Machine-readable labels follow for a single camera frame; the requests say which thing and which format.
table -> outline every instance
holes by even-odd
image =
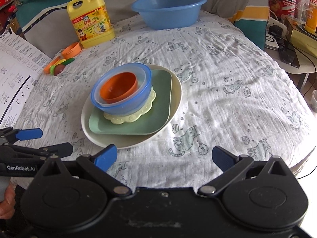
[[[265,48],[264,51],[272,57],[272,59],[274,61],[276,61],[278,63],[278,65],[285,70],[287,73],[291,73],[291,74],[300,74],[300,80],[297,84],[297,89],[299,90],[299,92],[301,91],[301,89],[305,86],[307,78],[309,76],[310,73],[314,73],[315,72],[315,67],[314,65],[311,63],[310,60],[308,60],[304,55],[302,55],[299,51],[296,50],[296,55],[298,58],[298,62],[300,64],[299,69],[297,69],[296,67],[290,66],[287,63],[284,63],[280,60],[280,55],[278,53],[277,50],[272,50],[269,48]],[[307,54],[306,52],[303,52],[305,55],[307,55],[315,64],[315,66],[317,67],[317,58]]]

finger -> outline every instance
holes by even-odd
[[[9,212],[5,213],[4,215],[1,215],[0,219],[5,219],[5,220],[10,219],[13,217],[14,212],[15,212],[15,210],[14,210],[14,208],[12,208],[12,210],[10,210]]]
[[[11,204],[12,201],[14,200],[14,197],[15,197],[14,187],[13,187],[13,184],[10,182],[9,186],[4,192],[4,199],[8,204]]]
[[[11,204],[9,204],[7,201],[2,201],[0,203],[0,216],[10,212],[14,206],[15,206],[15,199],[13,199]]]

square green tray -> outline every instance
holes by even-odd
[[[152,87],[156,98],[149,112],[135,122],[113,124],[94,107],[89,118],[89,128],[96,134],[147,135],[161,129],[170,116],[172,76],[164,70],[152,70]]]

black phone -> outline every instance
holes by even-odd
[[[280,60],[284,63],[289,64],[290,66],[299,68],[300,64],[299,64],[296,51],[293,45],[287,40],[284,40],[282,38],[279,38],[276,41],[279,46],[278,52],[280,54]]]

yellow dish soap bottle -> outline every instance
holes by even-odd
[[[79,8],[73,5],[82,1]],[[96,46],[115,37],[104,0],[72,0],[67,12],[84,48]]]
[[[309,0],[308,16],[305,30],[315,34],[317,27],[317,0]]]

